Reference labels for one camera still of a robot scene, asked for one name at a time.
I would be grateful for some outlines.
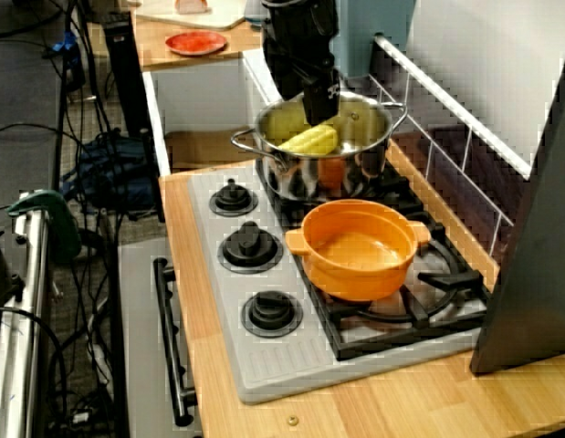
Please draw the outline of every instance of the corn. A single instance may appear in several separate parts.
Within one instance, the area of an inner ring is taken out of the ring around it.
[[[295,135],[278,148],[304,155],[327,155],[339,144],[339,135],[329,125],[317,125]]]

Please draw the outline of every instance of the pot rim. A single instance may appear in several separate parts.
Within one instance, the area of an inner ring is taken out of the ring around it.
[[[413,231],[413,229],[410,225],[408,225],[407,228],[413,236],[412,237],[412,248],[411,248],[410,252],[408,253],[408,255],[405,258],[403,258],[397,264],[382,267],[380,269],[359,269],[359,268],[356,269],[356,268],[348,267],[348,266],[345,266],[345,265],[341,265],[339,263],[332,262],[328,258],[325,258],[322,255],[320,255],[319,252],[317,250],[315,250],[315,248],[313,248],[310,245],[310,242],[307,240],[307,237],[304,234],[304,224],[307,222],[307,219],[310,217],[310,215],[312,213],[314,213],[318,208],[323,207],[325,205],[328,205],[330,203],[333,203],[333,204],[356,203],[356,204],[373,205],[375,207],[379,206],[379,208],[388,210],[388,211],[390,211],[390,213],[393,212],[395,214],[395,216],[398,217],[404,223],[407,224],[408,222],[410,222],[410,221],[408,221],[408,219],[406,219],[405,216],[403,216],[399,212],[397,212],[397,211],[393,210],[392,208],[387,207],[383,204],[380,204],[380,203],[374,203],[372,201],[365,201],[365,200],[362,200],[362,199],[340,199],[340,200],[337,200],[337,201],[329,201],[327,203],[323,203],[323,204],[319,205],[318,207],[315,207],[314,209],[312,209],[310,212],[307,213],[307,215],[302,220],[302,224],[300,225],[299,229],[301,230],[301,232],[303,234],[304,243],[307,246],[307,248],[309,249],[309,254],[307,256],[314,257],[317,260],[317,263],[319,263],[319,264],[322,263],[323,265],[328,265],[328,266],[331,266],[333,268],[338,268],[338,269],[342,270],[343,272],[349,272],[349,273],[357,274],[358,276],[376,276],[380,273],[387,273],[388,271],[398,271],[398,270],[401,270],[401,269],[407,269],[408,268],[408,266],[412,262],[412,259],[416,255],[416,252],[418,251],[418,247],[419,247],[418,239],[415,237],[415,233],[414,233],[414,231]],[[402,234],[404,234],[404,235],[406,234],[405,231],[398,224],[394,224],[394,225],[402,231]]]
[[[272,149],[274,149],[274,150],[276,150],[280,153],[283,153],[285,155],[289,155],[289,156],[292,156],[292,157],[297,157],[297,158],[300,158],[300,159],[310,159],[310,160],[328,160],[328,159],[332,159],[332,158],[336,159],[336,158],[350,157],[350,156],[357,155],[357,154],[360,154],[362,152],[368,151],[368,150],[373,149],[373,148],[377,147],[378,145],[382,144],[386,139],[389,140],[389,138],[392,135],[392,126],[393,126],[392,114],[377,99],[368,98],[368,97],[363,96],[361,94],[353,93],[352,91],[343,91],[342,90],[340,92],[340,98],[353,99],[353,100],[358,100],[358,101],[361,101],[361,102],[368,103],[372,108],[375,108],[376,111],[379,114],[381,114],[383,117],[385,117],[385,119],[387,121],[386,130],[385,130],[385,133],[377,141],[375,141],[373,144],[369,145],[368,147],[361,149],[361,150],[358,150],[358,151],[349,151],[349,152],[344,152],[344,153],[334,153],[332,155],[329,154],[329,155],[323,155],[323,156],[312,156],[312,155],[308,155],[308,154],[305,154],[305,153],[294,153],[294,152],[284,151],[282,149],[279,149],[278,146],[276,146],[275,144],[266,140],[266,138],[264,136],[264,132],[262,132],[262,129],[261,129],[261,125],[262,125],[261,120],[263,120],[264,117],[269,112],[279,108],[281,105],[283,105],[285,103],[290,103],[290,102],[301,102],[303,97],[304,97],[304,93],[300,93],[293,99],[289,99],[289,100],[279,99],[276,102],[272,102],[269,105],[267,105],[265,108],[260,110],[260,112],[256,116],[256,121],[254,123],[255,132],[256,132],[257,136],[259,137],[260,141],[264,142],[269,148],[272,148]]]

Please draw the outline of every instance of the stainless steel pot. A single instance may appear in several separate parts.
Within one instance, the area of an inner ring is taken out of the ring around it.
[[[395,123],[387,110],[403,115]],[[381,177],[388,141],[407,115],[402,103],[383,103],[342,91],[339,113],[328,120],[339,134],[339,146],[324,157],[282,151],[278,148],[298,133],[310,128],[302,97],[278,101],[263,109],[256,127],[234,134],[231,142],[243,151],[262,155],[267,184],[283,198],[303,203],[351,198],[364,193]],[[259,149],[239,139],[254,133]]]

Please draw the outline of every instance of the small red dish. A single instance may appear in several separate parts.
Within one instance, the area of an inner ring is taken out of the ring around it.
[[[166,40],[174,53],[186,57],[199,57],[221,50],[227,44],[224,36],[210,30],[190,30]]]

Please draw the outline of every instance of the oven handle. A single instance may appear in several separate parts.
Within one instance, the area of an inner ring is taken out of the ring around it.
[[[174,271],[172,269],[165,270],[165,267],[168,265],[168,261],[165,258],[157,258],[152,263],[154,266],[158,307],[161,314],[164,356],[169,373],[171,398],[173,399],[174,423],[179,427],[184,427],[193,422],[193,416],[189,414],[187,408],[196,406],[197,396],[194,388],[183,387],[185,368],[181,365],[177,348],[176,334],[178,328],[173,323],[173,311],[170,301],[173,293],[169,290],[167,284],[169,281],[174,281]]]

